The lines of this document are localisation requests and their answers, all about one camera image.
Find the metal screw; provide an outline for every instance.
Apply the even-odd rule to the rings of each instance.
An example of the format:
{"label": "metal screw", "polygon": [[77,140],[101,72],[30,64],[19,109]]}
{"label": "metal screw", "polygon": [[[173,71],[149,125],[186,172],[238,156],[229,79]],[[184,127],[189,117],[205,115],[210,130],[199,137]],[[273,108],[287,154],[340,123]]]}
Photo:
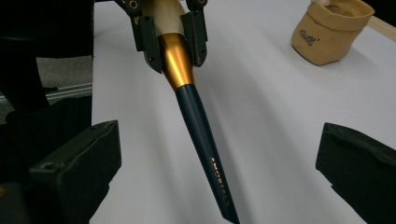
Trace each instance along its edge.
{"label": "metal screw", "polygon": [[136,8],[137,8],[137,3],[136,3],[136,1],[131,1],[131,2],[129,2],[129,7],[133,8],[133,9],[136,9]]}

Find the brush bristles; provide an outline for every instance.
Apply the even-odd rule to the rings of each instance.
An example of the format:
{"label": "brush bristles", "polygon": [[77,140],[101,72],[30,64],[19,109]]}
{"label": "brush bristles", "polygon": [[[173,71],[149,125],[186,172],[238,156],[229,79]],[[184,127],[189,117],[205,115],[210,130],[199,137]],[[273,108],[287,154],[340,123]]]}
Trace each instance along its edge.
{"label": "brush bristles", "polygon": [[145,0],[142,4],[143,16],[152,16],[155,35],[177,33],[183,35],[180,16],[185,13],[178,0]]}

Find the fabric basket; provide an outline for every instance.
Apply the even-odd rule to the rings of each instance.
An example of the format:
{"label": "fabric basket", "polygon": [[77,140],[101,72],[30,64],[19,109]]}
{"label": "fabric basket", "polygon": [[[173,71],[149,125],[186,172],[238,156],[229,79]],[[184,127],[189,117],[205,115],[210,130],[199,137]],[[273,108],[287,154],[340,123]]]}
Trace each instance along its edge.
{"label": "fabric basket", "polygon": [[375,11],[361,0],[331,0],[309,5],[295,28],[291,45],[315,65],[344,58]]}

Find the brush handle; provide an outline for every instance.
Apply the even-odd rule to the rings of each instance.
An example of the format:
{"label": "brush handle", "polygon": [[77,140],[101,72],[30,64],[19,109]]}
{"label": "brush handle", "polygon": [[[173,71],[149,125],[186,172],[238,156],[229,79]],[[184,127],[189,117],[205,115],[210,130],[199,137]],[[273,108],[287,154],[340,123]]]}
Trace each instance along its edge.
{"label": "brush handle", "polygon": [[195,85],[179,87],[176,90],[176,97],[219,210],[224,218],[232,223],[239,223],[215,140]]}

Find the paintbrush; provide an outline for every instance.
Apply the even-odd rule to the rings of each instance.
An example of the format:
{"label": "paintbrush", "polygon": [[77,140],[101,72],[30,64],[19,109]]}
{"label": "paintbrush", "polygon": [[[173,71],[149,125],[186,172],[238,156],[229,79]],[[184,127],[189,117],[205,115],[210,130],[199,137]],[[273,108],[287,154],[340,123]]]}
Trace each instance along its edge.
{"label": "paintbrush", "polygon": [[142,14],[153,18],[163,62],[163,73],[175,91],[183,119],[224,218],[239,223],[204,106],[194,84],[191,57],[178,0],[145,0]]}

